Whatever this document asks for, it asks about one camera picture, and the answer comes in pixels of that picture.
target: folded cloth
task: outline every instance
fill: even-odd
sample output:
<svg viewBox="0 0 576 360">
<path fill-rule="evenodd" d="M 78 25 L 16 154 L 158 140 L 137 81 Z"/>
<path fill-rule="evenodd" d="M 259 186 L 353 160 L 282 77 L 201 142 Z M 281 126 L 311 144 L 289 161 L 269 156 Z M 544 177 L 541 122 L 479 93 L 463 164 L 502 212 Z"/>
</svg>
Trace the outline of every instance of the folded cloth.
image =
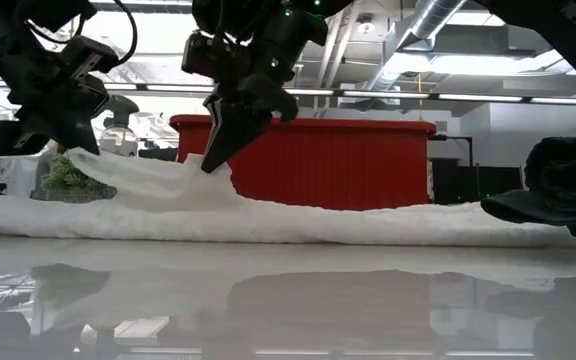
<svg viewBox="0 0 576 360">
<path fill-rule="evenodd" d="M 333 211 L 244 198 L 223 166 L 208 175 L 201 157 L 184 164 L 153 159 L 67 156 L 85 174 L 117 189 L 88 204 L 0 196 L 0 234 L 50 238 L 208 242 L 457 246 L 575 246 L 566 229 L 514 225 L 479 204 Z"/>
<path fill-rule="evenodd" d="M 488 214 L 514 223 L 567 226 L 576 237 L 576 137 L 542 140 L 526 162 L 526 185 L 482 200 Z"/>
</svg>

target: reflective table surface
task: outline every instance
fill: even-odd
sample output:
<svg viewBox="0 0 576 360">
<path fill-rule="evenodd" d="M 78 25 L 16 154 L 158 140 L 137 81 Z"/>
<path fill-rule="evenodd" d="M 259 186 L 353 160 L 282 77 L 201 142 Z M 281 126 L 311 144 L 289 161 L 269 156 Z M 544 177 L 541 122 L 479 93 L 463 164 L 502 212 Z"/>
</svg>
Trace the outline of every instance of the reflective table surface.
<svg viewBox="0 0 576 360">
<path fill-rule="evenodd" d="M 576 359 L 576 250 L 0 237 L 0 359 Z"/>
</svg>

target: green plant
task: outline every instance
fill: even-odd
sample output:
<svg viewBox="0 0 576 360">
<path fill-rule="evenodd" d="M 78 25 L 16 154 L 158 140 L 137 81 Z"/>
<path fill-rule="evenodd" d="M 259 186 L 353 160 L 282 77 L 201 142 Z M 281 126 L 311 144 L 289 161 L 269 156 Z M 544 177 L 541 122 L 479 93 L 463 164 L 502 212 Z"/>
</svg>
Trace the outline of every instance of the green plant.
<svg viewBox="0 0 576 360">
<path fill-rule="evenodd" d="M 41 182 L 41 189 L 47 193 L 68 190 L 102 192 L 108 188 L 108 185 L 81 172 L 63 155 L 55 156 L 50 164 L 50 173 Z"/>
</svg>

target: white fabric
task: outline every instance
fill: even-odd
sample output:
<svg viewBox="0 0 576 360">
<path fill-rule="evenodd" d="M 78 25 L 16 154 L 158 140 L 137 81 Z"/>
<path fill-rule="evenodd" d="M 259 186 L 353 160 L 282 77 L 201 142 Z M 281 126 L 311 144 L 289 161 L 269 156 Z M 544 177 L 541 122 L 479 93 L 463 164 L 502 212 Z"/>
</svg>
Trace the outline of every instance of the white fabric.
<svg viewBox="0 0 576 360">
<path fill-rule="evenodd" d="M 118 189 L 88 204 L 0 196 L 0 234 L 32 237 L 209 242 L 576 246 L 565 228 L 497 220 L 479 204 L 333 211 L 238 195 L 226 166 L 211 175 L 185 164 L 68 154 L 84 173 Z"/>
</svg>

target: red storage box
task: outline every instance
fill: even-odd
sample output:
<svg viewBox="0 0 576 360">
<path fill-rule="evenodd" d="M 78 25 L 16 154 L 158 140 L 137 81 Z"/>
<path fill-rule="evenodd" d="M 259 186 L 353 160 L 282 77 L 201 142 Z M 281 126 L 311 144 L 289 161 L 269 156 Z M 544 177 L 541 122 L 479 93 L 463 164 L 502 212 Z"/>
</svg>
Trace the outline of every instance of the red storage box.
<svg viewBox="0 0 576 360">
<path fill-rule="evenodd" d="M 203 154 L 210 117 L 177 115 L 179 161 Z M 434 124 L 416 121 L 277 121 L 228 164 L 245 197 L 338 210 L 428 202 L 426 141 Z"/>
</svg>

